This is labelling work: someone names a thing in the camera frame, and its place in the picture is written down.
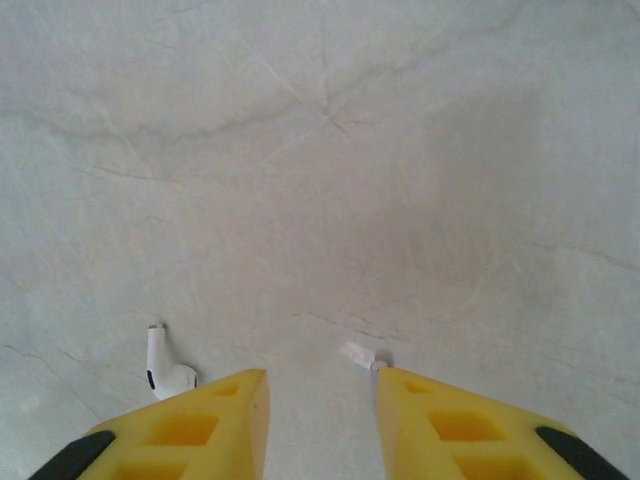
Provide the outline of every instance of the small white object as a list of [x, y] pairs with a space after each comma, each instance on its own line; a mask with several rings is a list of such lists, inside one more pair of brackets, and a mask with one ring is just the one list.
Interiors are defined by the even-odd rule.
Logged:
[[154, 324], [147, 337], [147, 379], [159, 400], [193, 390], [198, 386], [197, 372], [181, 364], [171, 364], [165, 346], [165, 327]]

